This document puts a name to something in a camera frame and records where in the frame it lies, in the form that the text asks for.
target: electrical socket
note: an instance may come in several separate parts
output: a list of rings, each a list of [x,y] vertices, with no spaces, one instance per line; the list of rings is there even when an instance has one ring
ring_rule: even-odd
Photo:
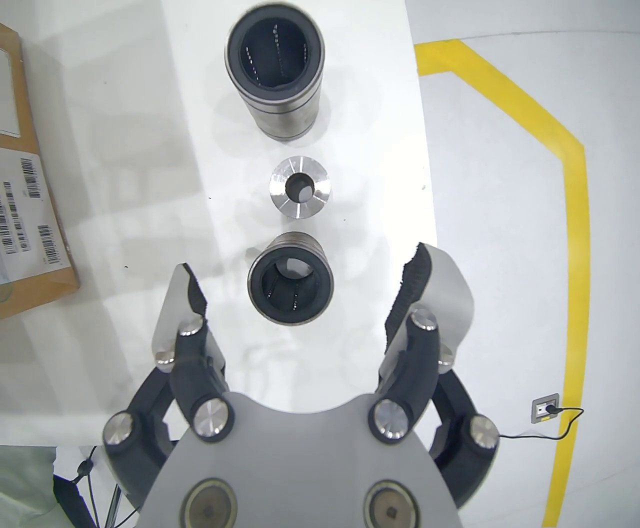
[[[558,393],[551,394],[550,396],[543,396],[537,398],[531,403],[531,423],[537,424],[544,420],[550,420],[555,418],[557,414],[549,414],[547,412],[547,405],[553,405],[560,407],[560,395]]]

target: black rubber seal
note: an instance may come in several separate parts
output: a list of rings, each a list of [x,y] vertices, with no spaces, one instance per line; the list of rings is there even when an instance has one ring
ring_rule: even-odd
[[[264,293],[262,279],[280,259],[302,260],[313,270],[307,279],[302,280],[315,280],[316,294],[307,306],[299,310],[282,310],[274,306]],[[332,295],[332,277],[325,264],[310,251],[297,247],[277,248],[263,255],[256,262],[249,281],[249,290],[256,308],[263,315],[279,323],[300,324],[313,319],[329,304]]]
[[[245,35],[258,22],[267,19],[283,19],[295,24],[307,41],[307,63],[302,73],[292,82],[276,88],[258,85],[247,75],[241,60]],[[260,99],[277,101],[299,94],[311,83],[320,67],[321,47],[320,35],[304,13],[290,6],[272,4],[250,11],[233,27],[228,40],[227,60],[232,76],[244,90]]]

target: white table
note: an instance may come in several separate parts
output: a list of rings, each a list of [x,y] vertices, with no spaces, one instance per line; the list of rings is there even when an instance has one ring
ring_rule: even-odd
[[[318,120],[263,135],[225,72],[227,31],[252,2],[2,2],[24,39],[42,159],[82,286],[0,321],[0,444],[84,445],[153,368],[174,266],[191,264],[233,390],[308,412],[370,392],[402,265],[435,243],[428,155],[403,0],[297,1],[326,64]],[[271,170],[303,154],[328,170],[315,217],[283,217]],[[278,234],[322,244],[335,294],[316,321],[253,308],[248,268]],[[180,419],[169,420],[176,430]]]

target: metal cylinder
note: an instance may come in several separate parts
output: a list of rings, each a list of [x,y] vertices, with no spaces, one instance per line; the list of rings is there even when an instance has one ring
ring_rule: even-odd
[[[320,103],[324,41],[305,12],[285,3],[248,10],[229,32],[225,65],[265,134],[290,141],[313,126]]]
[[[297,231],[276,237],[255,259],[247,289],[253,306],[275,323],[317,318],[333,296],[333,274],[322,246]]]

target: barcode label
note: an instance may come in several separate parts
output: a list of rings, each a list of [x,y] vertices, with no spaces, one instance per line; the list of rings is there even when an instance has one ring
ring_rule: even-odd
[[[18,234],[18,244],[21,251],[30,251],[31,245],[29,239],[24,231],[24,225],[22,224],[22,218],[18,214],[18,208],[15,206],[15,199],[13,197],[13,191],[9,182],[3,182],[4,192],[6,194],[6,201],[9,202],[9,211],[11,212],[11,219],[13,220],[13,227]]]
[[[53,239],[53,233],[48,225],[39,225],[38,233],[44,247],[44,253],[47,257],[47,264],[57,264],[60,262],[60,254],[56,247],[56,241]]]
[[[12,255],[18,252],[18,248],[13,241],[13,236],[9,229],[9,223],[6,220],[6,214],[2,202],[0,202],[0,242],[5,255]]]
[[[30,198],[40,198],[40,185],[38,184],[38,173],[33,166],[32,160],[28,157],[20,158],[20,165],[22,166],[22,175],[24,176],[24,182],[27,184],[27,193]]]

